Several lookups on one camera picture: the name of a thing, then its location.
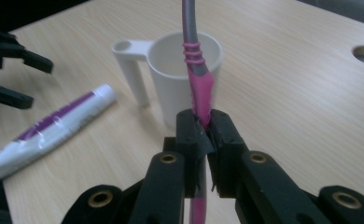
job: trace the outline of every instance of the white cup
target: white cup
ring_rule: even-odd
[[[201,50],[209,71],[217,81],[223,58],[220,44],[210,35],[198,33]],[[188,69],[184,62],[182,32],[164,35],[157,40],[120,40],[112,46],[119,66],[139,105],[148,105],[137,61],[146,61],[159,97],[165,122],[174,127],[176,114],[191,105]]]

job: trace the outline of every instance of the cup handle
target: cup handle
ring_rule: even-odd
[[[148,105],[149,99],[137,61],[147,60],[152,44],[153,41],[148,40],[120,40],[112,46],[121,71],[139,105]]]

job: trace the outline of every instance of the wood grain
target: wood grain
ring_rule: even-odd
[[[329,185],[364,194],[364,63],[352,54],[364,45],[364,24],[290,0],[196,4],[198,29],[224,48],[215,108],[231,115],[248,147],[272,155],[313,194]],[[5,60],[0,85],[35,105],[0,105],[0,148],[103,83],[119,95],[73,139],[5,180],[14,223],[60,223],[84,190],[126,189],[145,176],[175,130],[162,121],[147,65],[140,63],[151,105],[139,107],[110,46],[180,29],[180,1],[97,0],[13,32],[55,67],[46,75]],[[238,222],[233,200],[208,200],[207,223]]]

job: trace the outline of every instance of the purple stripe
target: purple stripe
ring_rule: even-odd
[[[62,118],[69,111],[73,110],[78,105],[81,105],[82,103],[84,103],[86,100],[88,100],[92,96],[94,96],[94,93],[92,91],[88,92],[87,94],[85,94],[85,95],[81,96],[80,98],[76,99],[71,104],[66,105],[66,106],[64,106],[63,108],[61,108],[61,109],[59,109],[57,111],[54,111],[52,114],[48,115],[44,119],[37,122],[35,124],[35,126],[31,127],[30,129],[28,129],[27,131],[22,133],[16,140],[27,140],[27,139],[30,139],[30,138],[34,137],[39,132],[42,132],[43,130],[48,128],[48,126],[53,124],[56,121],[57,118],[59,118],[59,119]]]

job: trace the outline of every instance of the black mechanical part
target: black mechanical part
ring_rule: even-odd
[[[176,152],[152,158],[130,224],[183,223],[184,165],[184,157]]]
[[[248,147],[228,114],[213,109],[209,125],[210,138],[216,149],[216,153],[208,155],[212,181],[219,197],[235,198],[236,184],[240,179],[238,164]]]
[[[121,198],[121,190],[113,186],[88,189],[69,209],[63,224],[113,224]]]
[[[33,97],[0,86],[0,104],[28,109],[33,103]]]
[[[51,73],[53,68],[51,60],[28,51],[17,42],[16,36],[0,32],[0,69],[3,58],[22,58],[24,64],[46,73]]]
[[[324,187],[319,191],[318,207],[332,223],[364,223],[364,196],[341,187]]]
[[[176,115],[175,151],[185,158],[185,195],[194,197],[200,170],[199,139],[191,109]]]
[[[240,174],[265,223],[330,223],[269,155],[243,154]]]
[[[121,193],[112,223],[182,223],[184,197],[189,196],[185,186],[197,186],[191,177],[198,172],[196,161],[203,152],[194,148],[201,147],[203,134],[191,111],[181,112],[177,119],[176,137],[164,138],[163,152],[152,158],[144,180]],[[271,156],[249,151],[226,113],[212,111],[208,132],[216,148],[209,161],[217,192],[236,199],[241,223],[364,223],[363,195],[339,186],[323,188],[319,197],[305,192]],[[192,162],[188,168],[186,157]],[[67,215],[78,214],[73,209],[82,208],[73,206]],[[89,214],[83,211],[80,216]]]

